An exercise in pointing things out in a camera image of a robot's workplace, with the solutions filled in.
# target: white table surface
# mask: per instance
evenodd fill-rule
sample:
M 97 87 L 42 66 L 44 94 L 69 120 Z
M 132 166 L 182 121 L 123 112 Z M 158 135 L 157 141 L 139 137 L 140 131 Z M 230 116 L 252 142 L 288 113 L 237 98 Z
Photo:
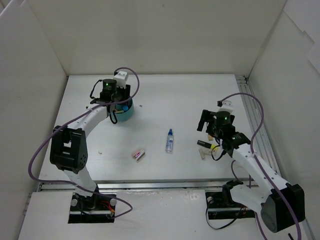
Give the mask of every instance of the white table surface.
M 118 192 L 133 211 L 114 223 L 68 224 L 72 192 L 34 192 L 18 240 L 262 240 L 254 218 L 238 219 L 223 230 L 213 230 L 205 218 L 204 190 Z M 115 213 L 128 207 L 116 205 Z M 210 220 L 221 227 L 230 220 Z M 302 239 L 306 239 L 301 226 Z M 272 233 L 268 240 L 297 239 L 294 226 Z
M 62 125 L 82 114 L 89 106 L 89 94 L 99 79 L 109 75 L 70 76 L 56 118 Z M 126 122 L 114 125 L 102 121 L 88 136 L 87 168 L 95 181 L 170 181 L 170 180 L 226 180 L 233 179 L 232 159 L 227 154 L 220 161 L 210 156 L 202 160 L 197 140 L 208 142 L 205 128 L 197 127 L 203 109 L 217 111 L 217 101 L 239 92 L 234 75 L 186 74 L 140 75 L 140 90 L 134 101 L 134 114 Z M 137 81 L 130 75 L 131 93 Z M 99 96 L 101 83 L 94 96 Z M 248 138 L 252 136 L 249 121 L 240 96 L 231 98 L 236 130 Z M 173 129 L 173 154 L 165 152 L 169 128 Z M 131 154 L 143 148 L 146 156 L 136 163 Z M 68 177 L 49 160 L 50 145 L 41 168 L 40 178 L 67 180 Z M 247 172 L 234 165 L 239 178 Z

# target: blue cup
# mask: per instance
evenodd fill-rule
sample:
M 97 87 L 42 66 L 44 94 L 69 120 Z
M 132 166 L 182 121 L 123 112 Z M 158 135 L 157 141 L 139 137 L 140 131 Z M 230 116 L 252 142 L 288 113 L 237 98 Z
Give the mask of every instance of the blue cup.
M 121 111 L 123 109 L 123 106 L 124 105 L 117 104 L 117 105 L 115 105 L 115 109 L 117 111 Z M 132 117 L 132 115 L 134 114 L 135 108 L 134 108 L 134 102 L 133 102 L 132 99 L 128 102 L 127 106 L 129 108 L 127 111 L 115 114 L 116 119 L 118 120 L 118 122 L 125 122 L 128 119 L 130 119 Z M 114 118 L 113 114 L 110 114 L 110 118 L 112 118 L 112 120 L 115 121 L 115 118 Z

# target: plastic water bottle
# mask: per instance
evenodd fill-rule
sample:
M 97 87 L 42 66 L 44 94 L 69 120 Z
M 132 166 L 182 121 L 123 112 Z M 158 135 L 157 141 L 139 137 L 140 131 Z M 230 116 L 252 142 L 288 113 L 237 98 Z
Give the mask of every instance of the plastic water bottle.
M 173 144 L 174 144 L 174 136 L 172 134 L 172 128 L 170 128 L 168 136 L 166 137 L 166 145 L 165 145 L 165 151 L 168 154 L 172 153 Z

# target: red wire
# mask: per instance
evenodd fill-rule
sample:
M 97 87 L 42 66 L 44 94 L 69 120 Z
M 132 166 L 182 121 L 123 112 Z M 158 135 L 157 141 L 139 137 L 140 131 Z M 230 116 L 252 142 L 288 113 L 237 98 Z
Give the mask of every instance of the red wire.
M 110 202 L 108 202 L 108 201 L 101 201 L 100 203 L 101 203 L 101 205 L 103 205 L 103 206 L 105 206 L 106 208 L 108 208 L 112 213 L 115 212 L 115 210 L 113 210 L 113 208 L 110 206 Z

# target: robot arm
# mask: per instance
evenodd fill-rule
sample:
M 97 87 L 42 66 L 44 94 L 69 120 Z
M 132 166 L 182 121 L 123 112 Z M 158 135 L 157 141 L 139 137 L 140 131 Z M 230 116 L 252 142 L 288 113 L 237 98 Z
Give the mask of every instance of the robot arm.
M 102 82 L 102 92 L 99 98 L 93 97 L 91 104 L 94 106 L 128 99 L 130 85 L 126 84 L 127 79 L 128 74 L 120 71 L 115 74 L 113 79 L 99 80 L 98 82 Z M 114 109 L 114 104 L 95 109 L 89 108 L 91 110 L 89 114 L 69 124 L 67 128 L 62 129 L 52 138 L 50 162 L 56 165 L 59 170 L 62 170 L 70 181 L 93 192 L 99 192 L 99 189 L 90 177 L 86 167 L 88 160 L 86 138 L 101 121 L 109 117 Z M 77 187 L 75 192 L 81 198 L 86 198 L 87 202 L 91 202 L 88 205 L 94 206 L 94 200 L 88 201 L 91 197 L 94 199 L 95 196 L 92 193 Z
M 207 123 L 206 132 L 222 141 L 222 154 L 227 154 L 236 160 L 241 167 L 247 170 L 254 181 L 259 185 L 259 192 L 254 191 L 239 180 L 227 182 L 222 187 L 222 194 L 227 204 L 234 202 L 243 204 L 261 215 L 264 224 L 274 233 L 288 228 L 294 224 L 294 220 L 289 213 L 283 199 L 275 191 L 273 186 L 265 177 L 261 168 L 257 164 L 256 155 L 267 175 L 279 188 L 281 193 L 292 207 L 299 222 L 305 219 L 305 196 L 302 188 L 290 185 L 285 179 L 279 176 L 257 153 L 251 151 L 251 141 L 241 132 L 237 132 L 233 121 L 230 101 L 218 103 L 218 112 L 203 110 L 198 125 L 198 131 L 202 131 Z

